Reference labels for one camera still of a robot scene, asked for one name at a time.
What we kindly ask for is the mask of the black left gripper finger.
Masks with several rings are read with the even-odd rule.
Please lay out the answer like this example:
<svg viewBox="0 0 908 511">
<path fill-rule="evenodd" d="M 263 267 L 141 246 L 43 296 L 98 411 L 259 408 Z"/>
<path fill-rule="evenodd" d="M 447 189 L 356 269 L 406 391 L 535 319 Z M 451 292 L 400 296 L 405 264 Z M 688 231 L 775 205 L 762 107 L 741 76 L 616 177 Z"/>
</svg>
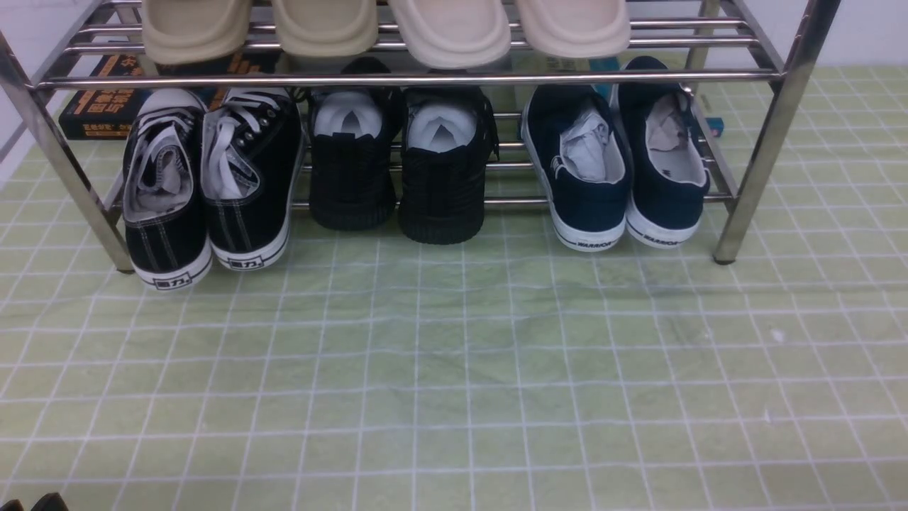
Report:
<svg viewBox="0 0 908 511">
<path fill-rule="evenodd" d="M 0 507 L 0 511 L 24 511 L 20 500 L 9 500 Z"/>
</svg>

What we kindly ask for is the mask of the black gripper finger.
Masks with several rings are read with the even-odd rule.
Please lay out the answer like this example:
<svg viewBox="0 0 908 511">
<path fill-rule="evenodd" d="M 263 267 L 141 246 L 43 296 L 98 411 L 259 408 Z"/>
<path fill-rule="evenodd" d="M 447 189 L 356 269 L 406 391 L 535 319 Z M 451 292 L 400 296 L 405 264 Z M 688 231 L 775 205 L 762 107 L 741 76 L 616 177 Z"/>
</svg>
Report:
<svg viewBox="0 0 908 511">
<path fill-rule="evenodd" d="M 59 493 L 48 493 L 36 501 L 31 511 L 69 511 L 69 508 Z"/>
</svg>

